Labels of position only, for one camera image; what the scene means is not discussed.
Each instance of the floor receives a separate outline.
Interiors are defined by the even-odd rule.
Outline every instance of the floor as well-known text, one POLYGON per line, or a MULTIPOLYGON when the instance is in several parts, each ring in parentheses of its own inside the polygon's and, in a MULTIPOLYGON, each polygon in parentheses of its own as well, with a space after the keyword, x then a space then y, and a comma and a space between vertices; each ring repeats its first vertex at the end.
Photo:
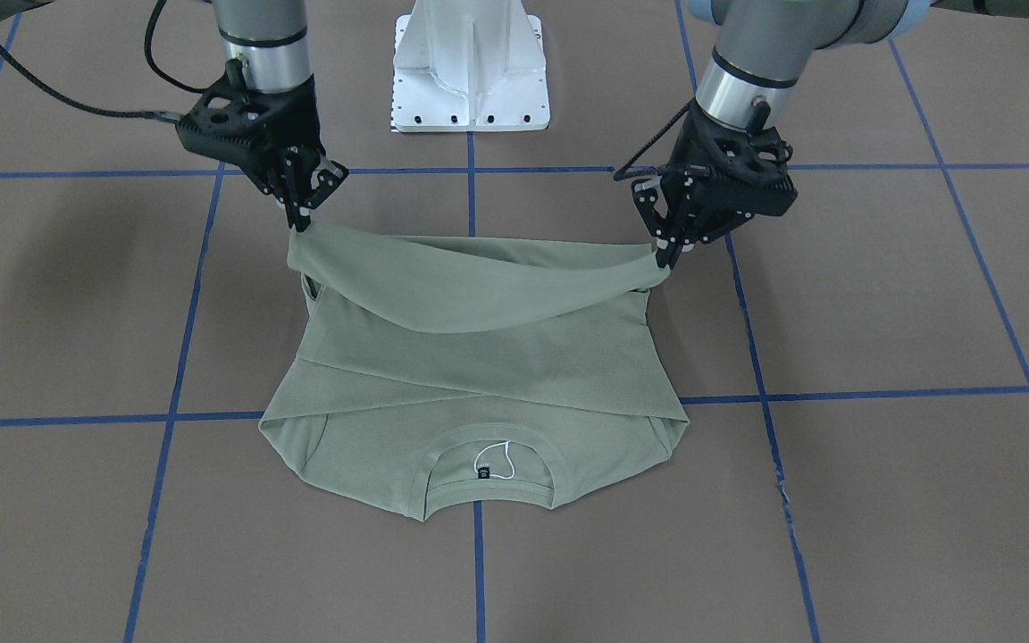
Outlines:
MULTIPOLYGON (((646 241, 608 170, 717 30, 675 0, 526 4, 552 127, 475 136, 389 132, 409 0, 310 4, 355 169, 323 216, 646 241)), ((140 61, 150 5, 61 0, 0 37, 74 98, 184 110, 140 61)), ((212 80, 207 5, 169 4, 156 51, 212 80)), ((781 132, 795 207, 653 294, 694 420, 674 459, 420 525, 301 484, 256 430, 306 321, 274 204, 0 65, 0 642, 1029 642, 1029 22, 935 10, 818 52, 781 132)))

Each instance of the neckline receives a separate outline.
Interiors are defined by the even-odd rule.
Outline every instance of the neckline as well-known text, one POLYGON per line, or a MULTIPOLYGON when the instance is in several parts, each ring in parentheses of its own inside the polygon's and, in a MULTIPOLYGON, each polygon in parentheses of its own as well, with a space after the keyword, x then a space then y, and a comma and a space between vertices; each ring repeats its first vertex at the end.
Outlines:
POLYGON ((418 521, 431 517, 439 509, 453 504, 473 500, 474 493, 485 490, 495 500, 514 500, 538 504, 539 507, 554 509, 572 500, 571 476, 563 458, 563 453, 542 434, 542 431, 510 423, 473 423, 446 430, 417 450, 416 475, 412 480, 412 493, 407 503, 407 515, 418 521), (526 480, 461 480, 456 484, 440 485, 429 490, 431 473, 439 457, 449 449, 478 440, 506 440, 525 444, 534 450, 551 472, 554 490, 543 485, 526 480))

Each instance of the robot mounting base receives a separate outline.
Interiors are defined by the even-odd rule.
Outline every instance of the robot mounting base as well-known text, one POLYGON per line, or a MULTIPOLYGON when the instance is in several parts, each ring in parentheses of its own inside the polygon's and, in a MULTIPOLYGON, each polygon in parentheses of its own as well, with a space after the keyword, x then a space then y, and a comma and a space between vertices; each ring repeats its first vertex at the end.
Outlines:
POLYGON ((522 0, 417 0, 396 21, 391 127, 525 132, 551 123, 542 22, 522 0))

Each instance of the t-shirt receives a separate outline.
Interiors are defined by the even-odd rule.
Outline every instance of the t-shirt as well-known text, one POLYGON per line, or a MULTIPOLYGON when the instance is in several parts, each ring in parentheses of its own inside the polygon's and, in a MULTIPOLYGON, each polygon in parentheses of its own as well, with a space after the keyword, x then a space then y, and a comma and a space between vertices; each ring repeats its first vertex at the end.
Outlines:
POLYGON ((424 521, 555 508, 669 459, 688 418, 647 245, 291 234, 309 324, 260 431, 304 481, 424 521))

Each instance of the metal cylinder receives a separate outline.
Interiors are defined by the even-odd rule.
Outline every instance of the metal cylinder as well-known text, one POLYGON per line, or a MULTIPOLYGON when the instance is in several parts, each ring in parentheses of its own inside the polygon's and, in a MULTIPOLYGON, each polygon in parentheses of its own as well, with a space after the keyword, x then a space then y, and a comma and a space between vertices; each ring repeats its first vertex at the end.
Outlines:
POLYGON ((312 77, 304 0, 213 0, 225 57, 244 65, 249 90, 281 94, 312 77))
POLYGON ((304 0, 213 0, 217 29, 241 40, 282 40, 308 28, 304 0))
POLYGON ((769 103, 771 110, 764 127, 775 127, 784 113, 785 103, 792 94, 795 81, 776 82, 775 86, 767 86, 760 80, 758 84, 758 80, 740 74, 718 58, 714 50, 714 57, 698 83, 697 97, 701 109, 722 126, 744 130, 754 116, 756 103, 764 101, 769 103))

